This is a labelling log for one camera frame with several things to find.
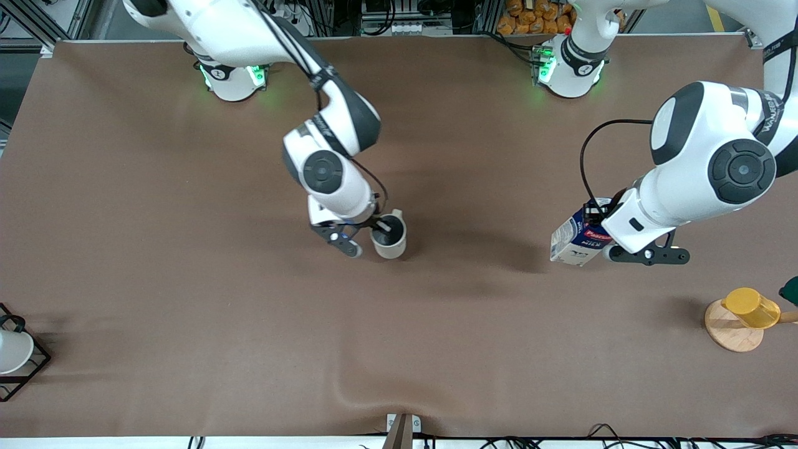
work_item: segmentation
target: milk carton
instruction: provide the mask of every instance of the milk carton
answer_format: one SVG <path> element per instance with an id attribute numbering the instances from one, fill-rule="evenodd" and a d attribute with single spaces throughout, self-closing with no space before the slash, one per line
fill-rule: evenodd
<path id="1" fill-rule="evenodd" d="M 601 206 L 608 205 L 610 198 L 597 198 Z M 578 210 L 562 226 L 551 234 L 552 262 L 583 266 L 599 254 L 612 241 L 601 226 L 590 226 L 583 210 Z"/>

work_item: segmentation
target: wooden stand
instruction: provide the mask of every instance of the wooden stand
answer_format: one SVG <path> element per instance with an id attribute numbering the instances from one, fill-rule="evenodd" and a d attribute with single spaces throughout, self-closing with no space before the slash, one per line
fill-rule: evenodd
<path id="1" fill-rule="evenodd" d="M 711 303 L 704 312 L 704 327 L 715 343 L 734 352 L 748 352 L 762 343 L 764 331 L 745 327 L 736 315 L 721 305 Z"/>

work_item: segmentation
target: tabletop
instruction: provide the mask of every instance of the tabletop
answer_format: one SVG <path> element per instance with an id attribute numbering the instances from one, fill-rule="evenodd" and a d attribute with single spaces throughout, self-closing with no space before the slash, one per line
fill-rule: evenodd
<path id="1" fill-rule="evenodd" d="M 176 42 L 39 62 L 0 161 L 0 300 L 53 361 L 0 407 L 1 436 L 347 435 L 404 411 L 440 435 L 795 431 L 796 329 L 740 355 L 701 318 L 742 286 L 779 300 L 798 177 L 681 228 L 686 266 L 548 260 L 587 199 L 585 136 L 695 80 L 760 88 L 742 36 L 620 37 L 571 100 L 487 38 L 315 45 L 382 117 L 358 160 L 404 211 L 400 260 L 308 229 L 280 157 L 315 108 L 295 66 L 224 103 Z M 647 126 L 587 151 L 603 196 L 652 167 Z"/>

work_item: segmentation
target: white cup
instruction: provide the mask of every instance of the white cup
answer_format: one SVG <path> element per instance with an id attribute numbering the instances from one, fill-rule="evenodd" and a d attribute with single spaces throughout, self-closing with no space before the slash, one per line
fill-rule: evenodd
<path id="1" fill-rule="evenodd" d="M 25 320 L 21 316 L 4 315 L 0 317 L 0 327 L 8 320 L 17 326 L 13 331 L 0 329 L 0 374 L 17 371 L 34 353 L 34 338 L 25 332 Z"/>
<path id="2" fill-rule="evenodd" d="M 377 254 L 385 259 L 396 259 L 407 247 L 407 226 L 402 220 L 401 210 L 386 213 L 371 228 L 371 241 Z"/>

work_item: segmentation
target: mug handle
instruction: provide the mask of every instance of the mug handle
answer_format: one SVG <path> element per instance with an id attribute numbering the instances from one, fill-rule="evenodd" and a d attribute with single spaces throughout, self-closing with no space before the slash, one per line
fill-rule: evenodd
<path id="1" fill-rule="evenodd" d="M 17 315 L 3 315 L 3 316 L 0 316 L 0 328 L 8 320 L 13 321 L 17 325 L 17 327 L 14 328 L 14 330 L 12 332 L 22 332 L 22 331 L 25 330 L 25 319 L 22 318 L 21 316 L 17 316 Z"/>

